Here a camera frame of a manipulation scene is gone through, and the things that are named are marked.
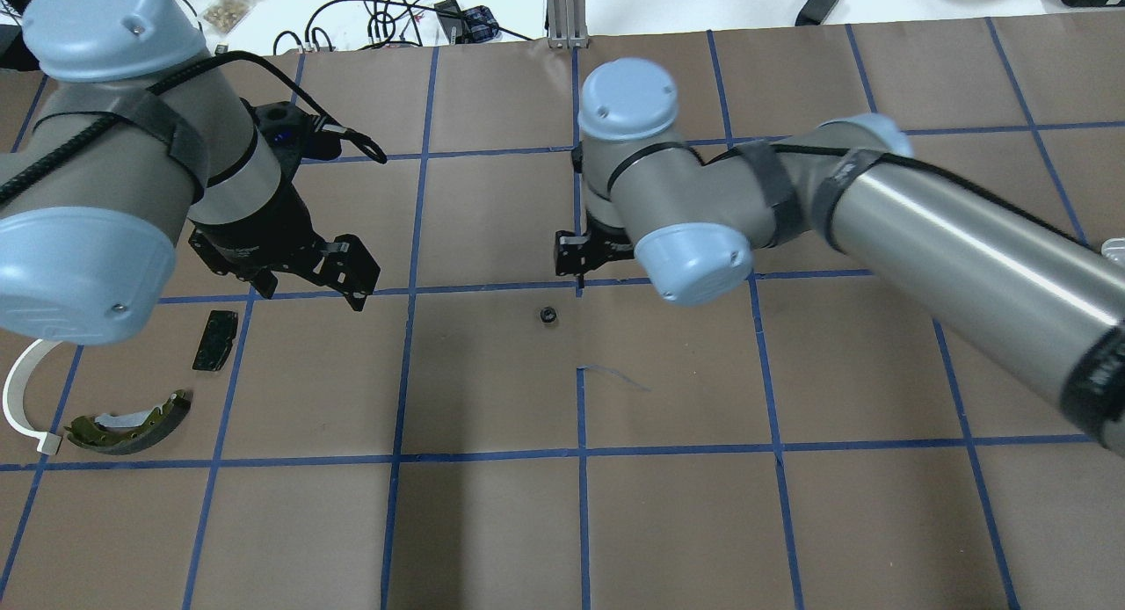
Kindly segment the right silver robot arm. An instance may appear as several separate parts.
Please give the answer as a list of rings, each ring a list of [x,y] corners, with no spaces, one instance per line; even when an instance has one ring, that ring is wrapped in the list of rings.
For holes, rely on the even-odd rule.
[[[756,251],[812,232],[1122,454],[1120,266],[917,160],[884,114],[710,161],[678,116],[678,86],[657,62],[603,62],[586,77],[573,150],[586,227],[555,233],[555,273],[634,260],[664,300],[698,306],[747,280]]]

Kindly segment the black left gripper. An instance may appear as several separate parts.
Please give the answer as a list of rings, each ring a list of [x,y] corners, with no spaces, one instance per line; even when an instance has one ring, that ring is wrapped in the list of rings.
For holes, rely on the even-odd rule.
[[[234,160],[212,174],[188,219],[208,246],[200,254],[214,272],[234,273],[269,298],[276,272],[341,294],[362,312],[381,267],[361,237],[343,234],[327,242],[294,188],[315,122],[292,102],[246,105],[249,126],[238,134]]]

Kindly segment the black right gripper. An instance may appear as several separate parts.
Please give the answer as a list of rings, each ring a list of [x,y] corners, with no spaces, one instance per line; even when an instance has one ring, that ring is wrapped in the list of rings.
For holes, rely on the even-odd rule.
[[[634,260],[634,242],[624,228],[587,219],[585,232],[558,230],[554,234],[555,276],[573,277],[579,286],[585,276],[603,264]]]

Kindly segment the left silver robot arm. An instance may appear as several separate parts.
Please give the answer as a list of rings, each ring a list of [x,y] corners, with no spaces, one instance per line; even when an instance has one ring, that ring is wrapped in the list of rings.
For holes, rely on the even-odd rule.
[[[212,54],[176,0],[32,0],[25,44],[56,89],[3,156],[1,322],[39,340],[107,346],[141,332],[184,226],[217,276],[273,297],[278,273],[363,310],[381,267],[360,237],[322,237],[294,188],[340,156],[345,127],[280,69]]]

